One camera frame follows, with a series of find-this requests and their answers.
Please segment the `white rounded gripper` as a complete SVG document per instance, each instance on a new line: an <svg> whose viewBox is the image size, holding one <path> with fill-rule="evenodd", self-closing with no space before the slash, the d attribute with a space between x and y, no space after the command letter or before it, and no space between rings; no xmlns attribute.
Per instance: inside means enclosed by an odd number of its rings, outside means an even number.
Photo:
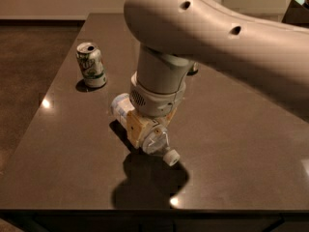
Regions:
<svg viewBox="0 0 309 232"><path fill-rule="evenodd" d="M140 45L137 71L131 77L129 98L136 110L126 116L127 139L136 149L142 146L158 121L147 117L163 117L169 124L183 99L185 79L194 62L161 53Z"/></svg>

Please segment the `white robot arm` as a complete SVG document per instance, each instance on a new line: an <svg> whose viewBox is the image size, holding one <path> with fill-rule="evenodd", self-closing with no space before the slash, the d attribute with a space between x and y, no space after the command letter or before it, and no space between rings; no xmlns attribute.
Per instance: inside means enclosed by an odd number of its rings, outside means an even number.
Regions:
<svg viewBox="0 0 309 232"><path fill-rule="evenodd" d="M124 16L140 43L130 100L141 115L173 112L198 62L308 117L307 29L238 14L213 0L126 0Z"/></svg>

